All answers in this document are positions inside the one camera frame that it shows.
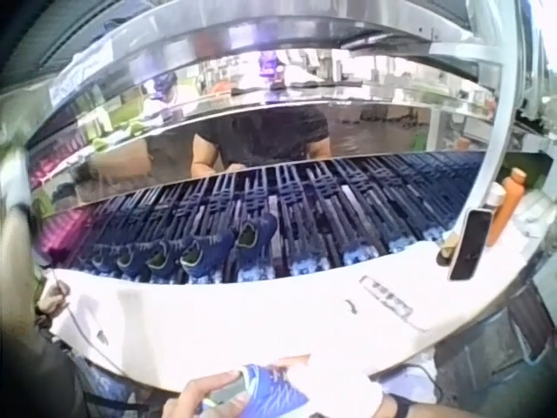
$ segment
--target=blue shoe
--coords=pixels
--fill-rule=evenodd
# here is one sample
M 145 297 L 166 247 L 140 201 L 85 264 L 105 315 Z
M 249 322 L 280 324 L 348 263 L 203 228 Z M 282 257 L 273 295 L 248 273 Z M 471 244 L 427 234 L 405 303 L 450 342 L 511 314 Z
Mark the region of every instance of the blue shoe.
M 270 260 L 262 257 L 263 249 L 271 244 L 278 225 L 277 218 L 268 212 L 258 219 L 248 219 L 242 224 L 236 240 L 238 281 L 254 281 L 258 275 L 269 275 L 267 264 Z
M 178 257 L 184 250 L 181 240 L 161 240 L 151 250 L 151 257 L 147 266 L 153 275 L 153 283 L 162 284 L 170 282 L 178 273 Z
M 304 407 L 305 395 L 286 380 L 278 370 L 248 365 L 242 370 L 245 389 L 250 401 L 242 411 L 242 418 L 279 418 Z
M 91 263 L 99 273 L 114 276 L 119 272 L 116 259 L 120 251 L 119 246 L 98 246 L 97 254 L 91 259 Z
M 152 254 L 152 244 L 141 243 L 126 246 L 116 260 L 122 273 L 134 281 L 145 281 L 149 275 L 149 267 L 145 261 Z
M 220 282 L 222 274 L 219 274 L 219 270 L 234 247 L 234 240 L 232 231 L 208 237 L 188 237 L 180 264 L 190 276 L 190 283 L 197 285 Z

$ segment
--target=watch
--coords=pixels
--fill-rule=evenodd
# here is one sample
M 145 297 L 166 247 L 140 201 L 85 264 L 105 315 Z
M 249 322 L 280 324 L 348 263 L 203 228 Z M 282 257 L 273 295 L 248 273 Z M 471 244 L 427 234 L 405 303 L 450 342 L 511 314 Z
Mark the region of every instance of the watch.
M 416 402 L 410 401 L 404 396 L 398 396 L 397 394 L 389 394 L 389 396 L 391 396 L 397 404 L 397 413 L 393 418 L 407 418 L 410 407 L 415 405 Z

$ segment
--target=smartphone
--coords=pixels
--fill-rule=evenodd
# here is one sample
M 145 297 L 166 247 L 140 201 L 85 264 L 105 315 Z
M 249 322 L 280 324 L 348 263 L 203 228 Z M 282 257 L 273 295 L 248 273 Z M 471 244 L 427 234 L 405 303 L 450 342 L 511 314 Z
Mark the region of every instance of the smartphone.
M 472 278 L 486 247 L 492 220 L 493 211 L 489 209 L 468 211 L 459 244 L 453 254 L 449 280 L 470 280 Z

